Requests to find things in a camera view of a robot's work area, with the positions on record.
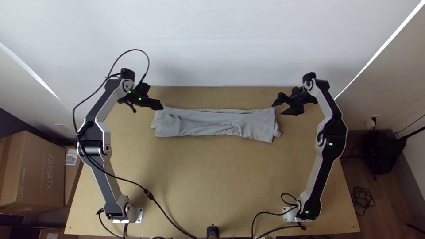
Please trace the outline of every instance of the metal mounting plate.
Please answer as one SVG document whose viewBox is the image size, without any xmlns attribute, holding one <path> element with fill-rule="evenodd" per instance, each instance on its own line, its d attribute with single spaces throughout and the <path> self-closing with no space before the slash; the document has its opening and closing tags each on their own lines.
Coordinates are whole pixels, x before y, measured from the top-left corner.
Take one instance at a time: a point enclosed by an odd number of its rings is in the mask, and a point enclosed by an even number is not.
<svg viewBox="0 0 425 239">
<path fill-rule="evenodd" d="M 293 207 L 283 207 L 282 212 L 287 212 L 291 208 L 293 208 Z M 297 213 L 298 213 L 298 210 L 296 210 L 296 209 L 291 210 L 288 213 L 285 213 L 283 215 L 283 220 L 285 222 L 312 222 L 313 221 L 313 220 L 310 220 L 310 219 L 303 220 L 299 217 L 296 217 Z"/>
<path fill-rule="evenodd" d="M 131 208 L 128 212 L 129 219 L 126 220 L 112 220 L 113 223 L 141 223 L 143 216 L 143 208 Z"/>
</svg>

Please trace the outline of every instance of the wooden table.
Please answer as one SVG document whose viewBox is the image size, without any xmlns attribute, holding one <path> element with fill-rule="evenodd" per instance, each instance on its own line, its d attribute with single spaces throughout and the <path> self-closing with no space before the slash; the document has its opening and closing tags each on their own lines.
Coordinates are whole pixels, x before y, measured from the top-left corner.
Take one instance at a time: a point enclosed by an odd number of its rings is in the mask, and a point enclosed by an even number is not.
<svg viewBox="0 0 425 239">
<path fill-rule="evenodd" d="M 152 87 L 149 95 L 173 108 L 261 109 L 275 100 L 278 87 Z M 287 106 L 280 106 L 278 112 Z M 261 211 L 281 213 L 281 193 L 300 194 L 313 161 L 317 125 L 323 119 L 318 105 L 305 106 L 299 116 L 278 115 L 282 136 L 265 143 L 236 136 L 154 137 L 150 123 L 155 112 L 138 108 L 133 114 L 117 104 L 106 120 L 112 134 L 115 174 L 148 188 L 164 210 L 189 233 L 205 237 L 212 224 L 221 237 L 250 237 L 251 223 Z M 182 237 L 143 192 L 118 181 L 133 206 L 143 207 L 141 224 L 130 224 L 132 237 Z M 339 160 L 336 160 L 322 196 L 322 211 L 306 231 L 291 228 L 271 235 L 317 235 L 358 232 L 359 225 Z M 67 234 L 109 235 L 96 212 L 104 200 L 89 167 L 84 166 L 66 225 Z M 122 224 L 106 226 L 122 235 Z M 258 236 L 276 227 L 293 225 L 281 216 L 261 215 Z"/>
</svg>

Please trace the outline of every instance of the wooden floor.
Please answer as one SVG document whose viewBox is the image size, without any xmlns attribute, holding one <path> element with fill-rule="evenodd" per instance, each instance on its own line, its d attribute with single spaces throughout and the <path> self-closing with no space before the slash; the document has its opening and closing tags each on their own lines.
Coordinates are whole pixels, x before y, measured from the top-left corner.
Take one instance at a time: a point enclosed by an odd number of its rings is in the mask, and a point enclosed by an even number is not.
<svg viewBox="0 0 425 239">
<path fill-rule="evenodd" d="M 350 154 L 352 148 L 361 140 L 360 135 L 349 135 L 347 147 L 343 156 Z M 354 155 L 362 154 L 357 149 Z M 348 189 L 353 192 L 356 186 L 370 189 L 376 202 L 375 207 L 367 209 L 364 216 L 357 216 L 360 233 L 328 235 L 333 239 L 419 239 L 422 234 L 406 226 L 406 223 L 416 224 L 413 209 L 396 170 L 373 179 L 366 163 L 357 158 L 350 158 L 342 164 Z"/>
</svg>

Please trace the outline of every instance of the wall light strip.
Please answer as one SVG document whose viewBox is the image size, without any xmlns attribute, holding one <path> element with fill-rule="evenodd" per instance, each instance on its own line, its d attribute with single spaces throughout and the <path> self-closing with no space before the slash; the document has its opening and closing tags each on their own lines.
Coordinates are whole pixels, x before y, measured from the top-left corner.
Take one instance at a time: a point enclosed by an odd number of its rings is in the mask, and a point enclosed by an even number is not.
<svg viewBox="0 0 425 239">
<path fill-rule="evenodd" d="M 46 90 L 48 90 L 58 100 L 59 97 L 53 92 L 52 89 L 25 63 L 19 56 L 13 51 L 7 48 L 3 43 L 0 42 L 0 49 L 2 49 L 10 58 L 12 58 L 20 67 L 22 67 L 28 74 L 30 74 L 38 83 L 40 83 Z"/>
<path fill-rule="evenodd" d="M 416 13 L 424 6 L 425 0 L 422 0 L 416 7 L 413 9 L 413 11 L 406 17 L 406 19 L 400 24 L 400 26 L 395 30 L 395 32 L 388 38 L 388 40 L 378 49 L 378 51 L 372 56 L 372 58 L 367 62 L 367 64 L 363 67 L 363 69 L 352 79 L 352 81 L 334 98 L 336 100 L 338 96 L 342 94 L 356 79 L 359 77 L 359 75 L 372 63 L 373 60 L 381 52 L 390 44 L 390 42 L 399 34 L 399 32 L 406 26 L 406 24 L 416 15 Z"/>
</svg>

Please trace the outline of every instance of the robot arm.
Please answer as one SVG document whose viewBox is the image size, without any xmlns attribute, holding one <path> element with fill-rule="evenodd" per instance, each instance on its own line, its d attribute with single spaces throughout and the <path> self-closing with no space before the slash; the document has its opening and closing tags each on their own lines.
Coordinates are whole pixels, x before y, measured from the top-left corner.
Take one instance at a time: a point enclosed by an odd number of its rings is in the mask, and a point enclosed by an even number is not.
<svg viewBox="0 0 425 239">
<path fill-rule="evenodd" d="M 342 113 L 332 96 L 329 94 L 328 81 L 316 79 L 311 72 L 303 76 L 303 86 L 292 89 L 292 95 L 280 92 L 272 106 L 282 103 L 290 108 L 283 111 L 284 115 L 299 115 L 304 113 L 304 104 L 319 103 L 325 118 L 317 127 L 315 139 L 316 159 L 304 192 L 298 199 L 299 210 L 292 210 L 284 215 L 286 222 L 312 221 L 319 216 L 322 203 L 320 198 L 328 180 L 333 162 L 344 151 L 347 126 L 342 120 Z"/>
<path fill-rule="evenodd" d="M 134 104 L 154 110 L 163 109 L 159 100 L 147 95 L 148 84 L 140 82 L 133 89 L 134 77 L 134 72 L 123 68 L 119 79 L 108 79 L 105 92 L 89 111 L 78 131 L 78 155 L 92 169 L 105 200 L 105 214 L 114 223 L 140 223 L 143 209 L 132 207 L 128 197 L 121 193 L 117 179 L 110 176 L 114 175 L 110 163 L 111 132 L 104 121 L 117 102 L 127 104 L 134 113 Z"/>
</svg>

